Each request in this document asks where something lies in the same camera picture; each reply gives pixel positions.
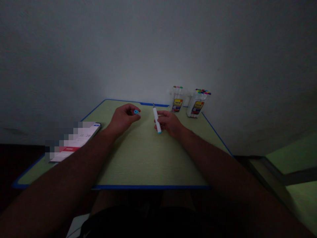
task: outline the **phone screen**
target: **phone screen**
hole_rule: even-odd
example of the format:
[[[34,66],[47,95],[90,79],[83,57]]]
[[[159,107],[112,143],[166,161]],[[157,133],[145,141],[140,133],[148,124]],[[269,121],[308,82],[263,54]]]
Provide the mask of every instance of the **phone screen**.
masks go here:
[[[87,143],[101,128],[100,123],[94,123],[91,127],[78,129],[78,134],[72,135],[72,140],[65,140],[64,146],[59,147],[59,152],[54,153],[50,162],[61,162]]]

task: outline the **blue edge trim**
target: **blue edge trim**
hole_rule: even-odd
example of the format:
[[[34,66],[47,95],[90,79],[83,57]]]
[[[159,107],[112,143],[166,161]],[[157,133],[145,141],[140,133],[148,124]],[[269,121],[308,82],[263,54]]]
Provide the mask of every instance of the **blue edge trim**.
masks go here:
[[[98,104],[98,106],[96,106],[90,113],[88,113],[87,116],[85,116],[81,121],[85,120],[97,107],[99,107],[104,101],[106,100],[113,100],[113,101],[124,101],[124,100],[115,100],[115,99],[105,99],[103,100],[101,103]],[[141,105],[146,105],[146,106],[152,106],[152,103],[144,103],[144,102],[136,102],[136,103],[140,103]],[[159,107],[168,107],[168,105],[164,105],[164,104],[155,104],[155,106],[159,106]],[[225,143],[223,142],[223,140],[220,138],[220,136],[218,135],[218,133],[216,132],[216,130],[213,128],[213,126],[210,124],[210,122],[208,121],[208,119],[206,118],[205,114],[202,113],[205,117],[205,119],[207,120],[207,122],[209,123],[209,125],[211,126],[211,128],[214,130],[214,132],[217,134],[217,136],[219,137],[219,139],[221,140],[221,142],[225,145]],[[230,150],[228,149],[228,147],[225,145],[226,149],[229,151],[230,155],[233,157],[232,153],[230,152]],[[21,174],[12,184],[13,188],[20,188],[20,189],[25,189],[29,186],[29,184],[18,184],[18,181],[37,163],[39,162],[43,157],[45,156],[45,154],[43,154],[37,161],[35,161],[26,171],[23,172],[23,174]],[[169,185],[169,186],[159,186],[159,185],[95,185],[93,186],[91,189],[95,189],[95,190],[100,190],[100,189],[113,189],[113,190],[117,190],[117,189],[159,189],[159,190],[167,190],[167,189],[210,189],[211,187],[209,186],[173,186],[173,185]]]

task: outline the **light green desk surface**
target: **light green desk surface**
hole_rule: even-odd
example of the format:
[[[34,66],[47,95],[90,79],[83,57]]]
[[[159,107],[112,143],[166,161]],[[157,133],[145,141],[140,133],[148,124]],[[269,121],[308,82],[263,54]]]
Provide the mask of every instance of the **light green desk surface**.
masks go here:
[[[159,135],[154,129],[152,105],[106,99],[83,121],[99,122],[104,129],[110,123],[115,109],[126,103],[132,103],[141,109],[141,119],[133,123],[116,141],[112,152],[105,160],[94,188],[207,188],[206,181],[180,143],[167,131]],[[157,110],[168,109],[157,106]],[[187,108],[182,108],[179,113],[176,113],[181,123],[204,140],[230,154],[207,119],[203,115],[197,119],[189,118],[186,110]],[[40,158],[16,180],[13,187],[27,187],[52,166],[52,163],[45,163],[44,157]]]

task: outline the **shorts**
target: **shorts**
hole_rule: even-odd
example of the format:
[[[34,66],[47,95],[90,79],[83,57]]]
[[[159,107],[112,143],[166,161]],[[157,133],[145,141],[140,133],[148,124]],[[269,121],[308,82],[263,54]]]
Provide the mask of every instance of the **shorts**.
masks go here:
[[[80,238],[95,237],[201,237],[197,213],[184,207],[165,207],[143,218],[130,207],[111,207],[90,217],[81,227]]]

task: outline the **left hand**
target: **left hand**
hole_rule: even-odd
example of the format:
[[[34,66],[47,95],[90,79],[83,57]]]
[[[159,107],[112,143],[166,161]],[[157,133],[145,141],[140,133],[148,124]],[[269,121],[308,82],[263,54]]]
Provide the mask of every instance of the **left hand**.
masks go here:
[[[138,107],[130,103],[118,107],[112,116],[110,124],[105,129],[105,132],[116,137],[121,136],[133,122],[140,120],[140,115],[135,115],[134,110],[141,111]]]

